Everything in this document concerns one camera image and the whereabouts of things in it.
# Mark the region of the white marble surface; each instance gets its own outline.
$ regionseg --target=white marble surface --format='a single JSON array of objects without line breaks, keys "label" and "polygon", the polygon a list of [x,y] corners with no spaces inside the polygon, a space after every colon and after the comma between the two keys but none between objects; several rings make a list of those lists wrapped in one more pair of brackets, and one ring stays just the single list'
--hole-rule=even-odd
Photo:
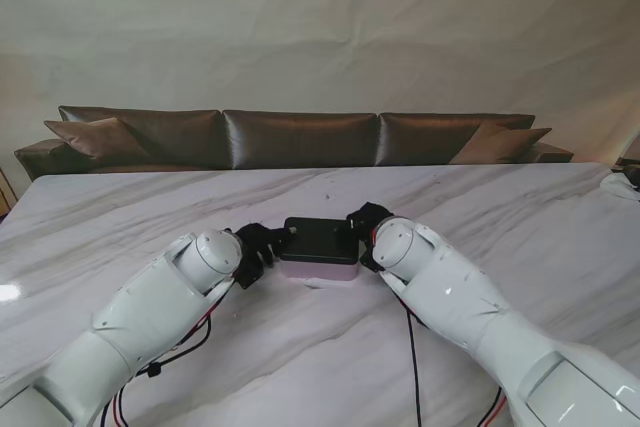
[{"label": "white marble surface", "polygon": [[[597,164],[438,166],[46,177],[0,226],[0,382],[89,325],[175,237],[288,216],[340,218],[367,201],[428,224],[558,337],[640,375],[640,203],[598,185]],[[417,329],[427,426],[475,426],[496,387],[465,354]],[[127,387],[132,426],[414,426],[406,317],[362,272],[310,288],[278,268],[239,288],[212,338]],[[503,415],[493,425],[510,425]]]}]

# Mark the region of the brown sofa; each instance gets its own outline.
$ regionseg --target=brown sofa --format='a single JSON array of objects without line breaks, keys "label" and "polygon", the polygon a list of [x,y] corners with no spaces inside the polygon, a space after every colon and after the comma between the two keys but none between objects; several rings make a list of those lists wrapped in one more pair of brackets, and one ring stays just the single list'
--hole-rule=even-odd
[{"label": "brown sofa", "polygon": [[[240,110],[161,112],[67,107],[62,120],[116,117],[153,164],[97,165],[62,140],[15,152],[31,179],[42,175],[180,170],[279,169],[447,164],[481,122],[528,129],[521,114],[297,114]],[[538,142],[522,163],[569,162],[573,154]]]}]

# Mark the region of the sofa armrest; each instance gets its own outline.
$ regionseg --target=sofa armrest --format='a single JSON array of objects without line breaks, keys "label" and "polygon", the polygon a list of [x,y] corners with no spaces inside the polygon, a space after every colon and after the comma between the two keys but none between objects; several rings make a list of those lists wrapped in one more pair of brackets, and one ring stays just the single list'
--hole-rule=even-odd
[{"label": "sofa armrest", "polygon": [[518,159],[519,164],[553,164],[569,162],[573,152],[538,142]]},{"label": "sofa armrest", "polygon": [[31,180],[43,175],[79,174],[94,167],[86,156],[60,139],[43,140],[15,151]]}]

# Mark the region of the wire bundle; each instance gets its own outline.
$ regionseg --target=wire bundle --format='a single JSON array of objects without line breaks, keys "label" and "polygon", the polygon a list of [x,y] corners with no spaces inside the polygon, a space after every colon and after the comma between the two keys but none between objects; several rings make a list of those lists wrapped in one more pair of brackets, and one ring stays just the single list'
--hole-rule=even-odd
[{"label": "wire bundle", "polygon": [[[407,322],[409,324],[409,339],[411,340],[411,359],[413,361],[413,380],[414,380],[415,393],[416,393],[416,420],[418,423],[418,427],[422,427],[422,413],[420,409],[420,381],[418,379],[418,362],[416,360],[416,344],[415,344],[415,339],[413,337],[413,322],[411,321],[411,318],[412,317],[415,318],[416,321],[420,323],[420,325],[424,326],[425,328],[429,329],[429,327],[427,327],[422,322],[420,322],[420,319],[418,319],[418,317],[416,317],[415,314],[411,312],[411,310],[404,304],[404,302],[402,302],[402,300],[400,300],[399,297],[398,297],[398,300],[407,311]],[[493,404],[491,404],[491,407],[489,408],[487,413],[484,414],[480,422],[478,422],[477,427],[489,427],[491,422],[493,422],[495,418],[498,416],[498,414],[500,414],[505,404],[507,403],[507,396],[506,395],[503,396],[502,393],[503,393],[502,387],[498,387],[498,393],[496,394],[496,398],[493,401]]]},{"label": "wire bundle", "polygon": [[[182,357],[184,357],[185,355],[190,354],[191,352],[193,352],[196,349],[199,349],[200,347],[202,347],[205,342],[207,340],[209,340],[209,336],[211,335],[211,313],[216,309],[216,307],[218,307],[218,305],[220,305],[220,302],[222,302],[222,299],[224,299],[226,293],[220,297],[220,299],[209,309],[209,311],[207,313],[205,313],[202,318],[198,321],[198,323],[193,327],[193,329],[191,329],[187,335],[185,335],[183,337],[183,339],[178,342],[178,344],[176,345],[176,347],[179,347],[181,345],[183,345],[185,342],[187,342],[191,337],[193,337],[193,335],[202,330],[202,328],[204,326],[207,327],[207,331],[204,334],[204,337],[195,345],[193,345],[192,347],[189,347],[188,349],[183,350],[182,352],[179,352],[171,357],[169,357],[168,359],[159,361],[159,362],[151,362],[149,363],[149,365],[147,365],[146,367],[144,367],[143,369],[141,369],[140,371],[138,371],[138,373],[136,373],[136,375],[134,376],[134,378],[136,377],[140,377],[141,375],[149,375],[149,377],[155,377],[157,375],[160,374],[162,367],[170,364],[171,362],[175,362],[178,359],[181,359]],[[107,405],[104,406],[104,408],[102,409],[102,416],[100,417],[100,427],[105,427],[106,423],[107,423],[107,416],[109,414],[109,405],[111,405],[111,411],[112,411],[112,415],[113,415],[113,421],[116,424],[117,427],[129,427],[129,424],[127,423],[127,421],[124,418],[124,414],[122,413],[122,394],[124,393],[124,388],[126,387],[126,384],[116,393],[116,395],[113,397],[113,399],[111,399]]]}]

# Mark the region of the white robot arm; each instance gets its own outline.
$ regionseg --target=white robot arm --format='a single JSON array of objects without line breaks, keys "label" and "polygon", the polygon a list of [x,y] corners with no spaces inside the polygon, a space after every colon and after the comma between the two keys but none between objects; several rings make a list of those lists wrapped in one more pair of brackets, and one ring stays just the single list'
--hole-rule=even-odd
[{"label": "white robot arm", "polygon": [[390,217],[372,244],[382,278],[405,305],[502,386],[515,425],[640,426],[636,377],[595,349],[550,338],[433,230]]},{"label": "white robot arm", "polygon": [[240,240],[181,237],[118,290],[91,329],[0,394],[0,425],[85,427],[140,369],[168,352],[234,283]]}]

